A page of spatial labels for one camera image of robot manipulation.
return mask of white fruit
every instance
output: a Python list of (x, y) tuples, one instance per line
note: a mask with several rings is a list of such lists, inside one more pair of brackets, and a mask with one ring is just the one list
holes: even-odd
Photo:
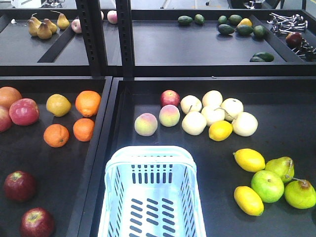
[(207, 92), (202, 98), (203, 106), (213, 105), (220, 106), (223, 102), (222, 94), (217, 90), (211, 90)]
[(258, 120), (256, 117), (247, 112), (241, 112), (236, 119), (232, 121), (234, 133), (248, 137), (254, 134), (258, 127)]
[(205, 106), (201, 114), (206, 118), (207, 126), (211, 126), (214, 122), (225, 119), (225, 111), (219, 106)]
[(235, 98), (228, 98), (224, 100), (221, 107), (225, 110), (225, 119), (227, 121), (233, 121), (237, 114), (243, 112), (242, 102)]
[(187, 114), (189, 111), (200, 112), (202, 109), (202, 102), (193, 95), (187, 95), (181, 100), (180, 106), (185, 114)]
[(206, 118), (197, 111), (189, 112), (182, 120), (183, 130), (190, 135), (200, 135), (206, 127)]

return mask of light blue basket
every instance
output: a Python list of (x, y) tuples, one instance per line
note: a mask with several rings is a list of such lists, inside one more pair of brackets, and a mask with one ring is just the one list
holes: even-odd
[(98, 237), (206, 237), (196, 164), (183, 148), (119, 149), (105, 187)]

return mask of perforated metal post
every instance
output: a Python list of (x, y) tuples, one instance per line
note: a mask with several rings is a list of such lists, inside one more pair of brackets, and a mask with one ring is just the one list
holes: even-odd
[(91, 74), (107, 75), (107, 56), (99, 0), (76, 0)]
[(123, 76), (132, 77), (135, 57), (130, 0), (116, 0), (116, 6)]

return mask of yellow lemon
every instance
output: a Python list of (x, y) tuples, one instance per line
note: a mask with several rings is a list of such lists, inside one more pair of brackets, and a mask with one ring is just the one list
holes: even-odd
[(252, 26), (252, 22), (248, 18), (243, 18), (238, 25)]
[(260, 216), (264, 211), (261, 198), (248, 186), (238, 186), (235, 188), (234, 199), (238, 206), (250, 216)]
[(253, 149), (239, 149), (233, 155), (237, 164), (246, 171), (258, 172), (266, 167), (264, 157)]
[(53, 94), (46, 102), (46, 109), (56, 117), (61, 117), (69, 112), (71, 109), (71, 103), (65, 96)]
[(221, 120), (214, 122), (208, 129), (208, 136), (210, 139), (220, 142), (229, 137), (233, 131), (231, 123)]

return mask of avocado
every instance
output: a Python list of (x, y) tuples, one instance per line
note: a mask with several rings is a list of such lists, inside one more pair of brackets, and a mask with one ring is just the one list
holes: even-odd
[(179, 16), (179, 18), (178, 18), (178, 23), (181, 26), (187, 26), (187, 25), (191, 24), (191, 22), (193, 22), (193, 19), (190, 16)]
[(227, 17), (226, 16), (220, 16), (218, 18), (218, 25), (221, 25), (221, 24), (227, 24)]
[(262, 39), (267, 34), (267, 29), (262, 25), (255, 26), (253, 28), (253, 34), (255, 37)]
[(236, 31), (241, 36), (248, 36), (253, 32), (253, 28), (248, 25), (238, 25)]
[(194, 22), (197, 23), (198, 25), (203, 25), (205, 22), (205, 18), (201, 14), (197, 14), (194, 17)]
[(222, 35), (229, 35), (229, 34), (234, 33), (235, 29), (233, 27), (231, 27), (230, 25), (221, 24), (218, 26), (218, 31)]
[(253, 56), (250, 59), (250, 62), (265, 62), (265, 60), (263, 60), (262, 58), (258, 57), (258, 56)]
[(230, 22), (230, 24), (232, 25), (232, 26), (236, 26), (236, 25), (238, 25), (239, 23), (240, 23), (240, 21), (242, 20), (242, 17), (241, 16), (239, 16), (239, 15), (231, 15), (229, 18), (228, 18), (228, 20), (229, 20), (229, 22)]
[(255, 53), (253, 55), (253, 57), (255, 57), (255, 56), (259, 57), (259, 58), (262, 58), (266, 62), (272, 62), (275, 59), (275, 57), (272, 54), (268, 53), (268, 52), (258, 52), (258, 53)]

